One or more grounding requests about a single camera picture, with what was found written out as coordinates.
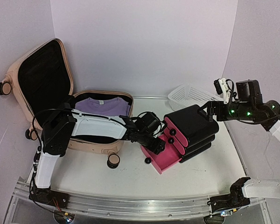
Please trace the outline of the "white plastic mesh basket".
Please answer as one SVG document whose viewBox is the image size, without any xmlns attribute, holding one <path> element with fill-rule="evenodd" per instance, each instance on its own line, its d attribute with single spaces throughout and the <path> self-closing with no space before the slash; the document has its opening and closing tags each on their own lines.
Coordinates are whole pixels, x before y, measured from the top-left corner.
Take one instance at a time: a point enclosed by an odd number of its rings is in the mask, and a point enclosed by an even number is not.
<svg viewBox="0 0 280 224">
<path fill-rule="evenodd" d="M 191 84 L 182 84 L 168 94 L 169 105 L 174 111 L 192 105 L 202 106 L 208 101 L 223 99 Z"/>
</svg>

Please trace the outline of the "pink hard-shell suitcase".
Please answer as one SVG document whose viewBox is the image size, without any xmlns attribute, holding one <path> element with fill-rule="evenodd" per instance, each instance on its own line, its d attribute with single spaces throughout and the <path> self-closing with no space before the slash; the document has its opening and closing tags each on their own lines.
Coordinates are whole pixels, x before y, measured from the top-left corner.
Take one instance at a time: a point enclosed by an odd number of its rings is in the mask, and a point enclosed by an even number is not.
<svg viewBox="0 0 280 224">
<path fill-rule="evenodd" d="M 71 108 L 82 101 L 112 102 L 127 105 L 128 116 L 133 112 L 133 97 L 126 92 L 86 90 L 73 92 L 73 77 L 66 50 L 61 40 L 52 39 L 31 50 L 14 62 L 0 82 L 0 95 L 13 93 L 31 126 L 27 139 L 36 140 L 47 118 L 58 113 L 68 103 Z"/>
</svg>

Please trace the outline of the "black pink tiered rack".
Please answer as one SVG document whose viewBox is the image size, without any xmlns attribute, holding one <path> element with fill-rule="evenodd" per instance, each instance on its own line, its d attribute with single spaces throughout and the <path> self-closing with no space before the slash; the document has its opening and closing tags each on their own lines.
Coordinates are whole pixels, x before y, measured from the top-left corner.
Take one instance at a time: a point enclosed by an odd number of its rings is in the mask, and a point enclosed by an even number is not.
<svg viewBox="0 0 280 224">
<path fill-rule="evenodd" d="M 219 125 L 215 120 L 208 122 L 199 115 L 198 108 L 198 105 L 192 105 L 164 116 L 167 127 L 160 135 L 166 142 L 163 152 L 154 154 L 141 147 L 146 156 L 145 163 L 152 164 L 159 174 L 211 147 L 215 134 L 219 131 Z"/>
</svg>

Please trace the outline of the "purple shirt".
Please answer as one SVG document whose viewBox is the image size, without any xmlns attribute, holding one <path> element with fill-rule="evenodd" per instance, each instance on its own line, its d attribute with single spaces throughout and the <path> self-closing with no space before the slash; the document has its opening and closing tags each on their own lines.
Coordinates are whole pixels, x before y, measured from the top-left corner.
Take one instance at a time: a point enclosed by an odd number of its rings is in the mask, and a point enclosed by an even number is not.
<svg viewBox="0 0 280 224">
<path fill-rule="evenodd" d="M 119 97 L 108 100 L 87 98 L 75 104 L 76 110 L 103 116 L 128 116 L 130 108 L 128 102 Z"/>
</svg>

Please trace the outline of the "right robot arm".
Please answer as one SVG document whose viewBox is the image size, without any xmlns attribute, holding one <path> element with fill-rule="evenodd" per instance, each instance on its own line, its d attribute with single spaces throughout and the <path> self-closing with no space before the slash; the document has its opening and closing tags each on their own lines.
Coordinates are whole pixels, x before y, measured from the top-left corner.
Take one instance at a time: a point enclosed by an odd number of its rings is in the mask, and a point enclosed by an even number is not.
<svg viewBox="0 0 280 224">
<path fill-rule="evenodd" d="M 230 79 L 214 81 L 222 101 L 208 101 L 197 112 L 207 121 L 236 120 L 248 125 L 261 125 L 280 142 L 280 104 L 275 100 L 263 102 L 259 82 L 245 80 L 228 85 Z M 250 198 L 280 199 L 280 180 L 238 179 L 226 195 L 213 196 L 209 204 L 213 211 L 237 209 L 250 204 Z"/>
</svg>

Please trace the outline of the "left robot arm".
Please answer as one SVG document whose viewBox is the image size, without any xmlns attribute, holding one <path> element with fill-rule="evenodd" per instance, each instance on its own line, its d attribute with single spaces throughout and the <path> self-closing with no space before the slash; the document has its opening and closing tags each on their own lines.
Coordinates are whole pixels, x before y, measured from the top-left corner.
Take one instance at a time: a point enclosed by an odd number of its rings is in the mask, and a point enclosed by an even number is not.
<svg viewBox="0 0 280 224">
<path fill-rule="evenodd" d="M 43 204 L 53 200 L 51 177 L 58 158 L 65 155 L 74 137 L 97 136 L 137 142 L 156 155 L 165 149 L 165 141 L 155 134 L 164 126 L 153 112 L 144 112 L 138 117 L 105 116 L 71 109 L 69 104 L 64 104 L 60 108 L 39 111 L 33 118 L 47 112 L 51 115 L 42 126 L 31 180 L 35 196 Z"/>
</svg>

